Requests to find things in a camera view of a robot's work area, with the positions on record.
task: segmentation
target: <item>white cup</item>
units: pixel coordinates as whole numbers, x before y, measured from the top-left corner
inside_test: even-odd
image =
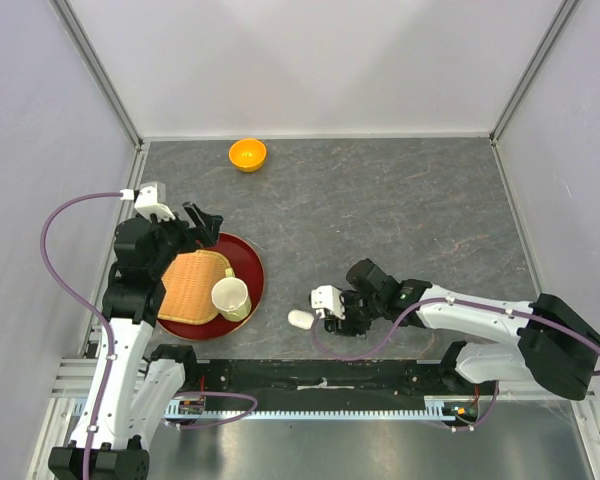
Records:
[[[211,301],[224,318],[241,322],[251,313],[249,289],[246,283],[236,278],[232,268],[227,268],[225,275],[211,289]]]

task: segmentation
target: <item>woven mat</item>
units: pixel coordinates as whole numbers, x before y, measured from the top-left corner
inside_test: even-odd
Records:
[[[230,267],[229,260],[217,252],[178,255],[162,276],[167,293],[158,318],[189,325],[209,323],[218,315],[211,303],[211,289]]]

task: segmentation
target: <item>red tray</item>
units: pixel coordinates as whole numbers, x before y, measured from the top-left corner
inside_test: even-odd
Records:
[[[262,299],[262,292],[264,291],[264,268],[262,262],[256,251],[247,242],[235,235],[221,233],[217,245],[206,250],[218,252],[227,257],[236,277],[247,284],[249,296],[251,297],[251,312],[241,322],[230,322],[218,314],[209,323],[202,325],[189,325],[187,323],[158,319],[158,323],[167,332],[185,340],[210,340],[240,328],[253,316],[253,312],[258,308]]]

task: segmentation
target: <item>gray floor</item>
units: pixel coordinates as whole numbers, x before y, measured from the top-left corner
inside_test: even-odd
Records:
[[[413,421],[242,420],[160,426],[152,480],[588,480],[569,402],[498,402],[473,433]]]
[[[230,163],[232,142],[152,143],[143,181],[167,185],[170,205],[195,201],[225,217],[223,230],[250,242],[265,267],[263,303],[238,331],[196,344],[199,358],[321,358],[307,332],[286,320],[307,309],[318,285],[346,287],[351,265],[371,258],[397,279],[506,300],[534,298],[522,247],[487,139],[267,141],[258,172]],[[367,340],[323,338],[343,353]],[[449,331],[400,329],[379,358],[439,359]],[[180,342],[160,328],[149,349]]]

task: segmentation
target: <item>orange bowl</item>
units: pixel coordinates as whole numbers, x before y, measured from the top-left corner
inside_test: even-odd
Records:
[[[267,157],[267,147],[255,138],[243,138],[231,145],[229,160],[240,171],[255,172]]]

